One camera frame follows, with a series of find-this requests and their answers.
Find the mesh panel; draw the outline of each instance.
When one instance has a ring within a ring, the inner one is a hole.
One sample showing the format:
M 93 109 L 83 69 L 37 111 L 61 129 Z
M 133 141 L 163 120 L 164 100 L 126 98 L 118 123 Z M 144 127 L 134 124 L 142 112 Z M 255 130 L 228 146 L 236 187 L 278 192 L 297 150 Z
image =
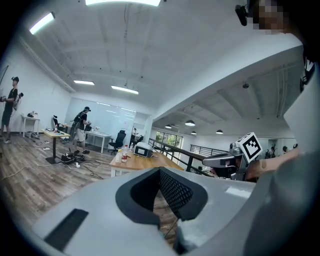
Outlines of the mesh panel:
M 174 215 L 181 218 L 178 211 L 190 201 L 193 196 L 192 190 L 160 171 L 160 191 Z
M 143 208 L 153 212 L 159 191 L 159 171 L 143 179 L 131 189 L 132 199 Z

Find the wooden floor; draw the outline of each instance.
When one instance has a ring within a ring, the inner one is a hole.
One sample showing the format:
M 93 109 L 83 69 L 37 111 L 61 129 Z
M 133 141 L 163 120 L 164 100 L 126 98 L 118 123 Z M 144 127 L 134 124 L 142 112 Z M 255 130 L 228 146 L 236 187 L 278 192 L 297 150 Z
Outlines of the wooden floor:
M 32 167 L 35 170 L 27 167 L 16 175 L 4 179 L 0 182 L 0 190 L 14 217 L 21 219 L 29 226 L 32 226 L 45 212 L 74 192 L 90 183 L 101 180 L 96 175 L 90 176 L 91 172 L 83 165 L 103 179 L 111 179 L 109 164 L 114 155 L 111 156 L 106 150 L 101 154 L 101 148 L 99 147 L 87 145 L 90 154 L 86 155 L 86 160 L 97 160 L 100 162 L 100 166 L 93 166 L 98 163 L 92 161 L 91 163 L 83 163 L 80 168 L 72 170 L 64 164 L 37 169 L 37 165 L 49 165 L 45 158 L 51 157 L 53 154 L 51 139 L 43 134 L 40 136 L 40 140 L 35 140 L 37 144 L 44 141 L 50 141 L 50 143 L 36 145 L 33 139 L 13 135 L 11 141 L 12 144 L 0 142 L 0 152 L 2 152 L 0 180 L 16 173 L 25 166 Z M 43 147 L 50 147 L 51 150 L 45 151 Z M 69 152 L 68 144 L 62 144 L 57 139 L 57 160 L 66 152 Z M 154 213 L 159 215 L 161 220 L 160 230 L 165 234 L 176 217 L 161 193 L 155 199 Z M 174 242 L 175 235 L 175 228 L 173 228 L 166 237 L 170 245 Z

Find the white table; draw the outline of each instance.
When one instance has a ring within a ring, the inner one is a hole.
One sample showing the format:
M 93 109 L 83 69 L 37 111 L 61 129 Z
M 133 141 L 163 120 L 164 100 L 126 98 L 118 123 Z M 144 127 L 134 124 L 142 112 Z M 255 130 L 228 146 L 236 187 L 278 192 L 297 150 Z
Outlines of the white table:
M 39 134 L 40 119 L 34 118 L 34 117 L 28 117 L 28 116 L 25 116 L 25 115 L 23 115 L 23 114 L 21 114 L 21 117 L 22 117 L 22 123 L 21 123 L 21 127 L 20 127 L 20 134 L 23 133 L 23 137 L 25 137 L 26 120 L 32 120 L 32 121 L 34 121 L 33 127 L 32 127 L 32 132 L 33 132 L 34 129 L 35 129 L 36 121 L 38 121 L 38 127 L 37 127 L 37 129 L 36 129 L 36 134 Z
M 84 136 L 86 136 L 86 134 L 93 136 L 93 145 L 95 145 L 96 137 L 102 138 L 102 146 L 101 146 L 101 154 L 102 154 L 104 152 L 105 140 L 107 139 L 107 143 L 109 143 L 111 135 L 107 135 L 105 133 L 101 133 L 97 131 L 85 131 Z

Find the black cap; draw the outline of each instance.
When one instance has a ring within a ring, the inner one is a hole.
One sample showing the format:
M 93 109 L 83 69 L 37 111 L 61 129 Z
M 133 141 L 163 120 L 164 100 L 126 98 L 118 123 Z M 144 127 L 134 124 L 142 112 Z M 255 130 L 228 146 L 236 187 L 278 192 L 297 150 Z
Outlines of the black cap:
M 11 80 L 19 82 L 19 77 L 12 77 Z

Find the ceiling light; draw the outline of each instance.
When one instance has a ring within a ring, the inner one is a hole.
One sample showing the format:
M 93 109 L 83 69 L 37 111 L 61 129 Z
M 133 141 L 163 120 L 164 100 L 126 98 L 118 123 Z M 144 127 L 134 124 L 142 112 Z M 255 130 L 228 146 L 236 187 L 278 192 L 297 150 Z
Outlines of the ceiling light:
M 122 110 L 128 110 L 128 111 L 131 111 L 131 112 L 136 112 L 135 110 L 131 110 L 131 109 L 127 109 L 127 108 L 121 108 Z
M 105 106 L 109 106 L 110 107 L 110 105 L 108 105 L 108 104 L 103 104 L 103 103 L 99 103 L 99 102 L 97 102 L 97 104 L 105 105 Z
M 39 29 L 41 29 L 43 26 L 48 24 L 49 22 L 54 20 L 54 15 L 52 12 L 44 16 L 42 19 L 40 19 L 32 28 L 30 28 L 30 32 L 32 35 L 34 35 Z
M 94 86 L 95 84 L 93 82 L 88 82 L 88 81 L 78 81 L 74 80 L 76 84 L 81 84 L 81 85 L 87 85 L 87 86 Z
M 118 86 L 114 86 L 114 85 L 111 85 L 111 88 L 115 89 L 115 90 L 131 93 L 131 94 L 139 94 L 139 92 L 137 90 L 130 90 L 127 88 L 122 88 L 122 87 L 118 87 Z
M 105 2 L 133 2 L 151 6 L 158 6 L 161 0 L 85 0 L 85 4 L 93 5 L 97 3 L 105 3 Z
M 186 121 L 186 122 L 185 122 L 185 125 L 186 125 L 186 126 L 196 126 L 195 122 L 192 121 L 192 120 Z

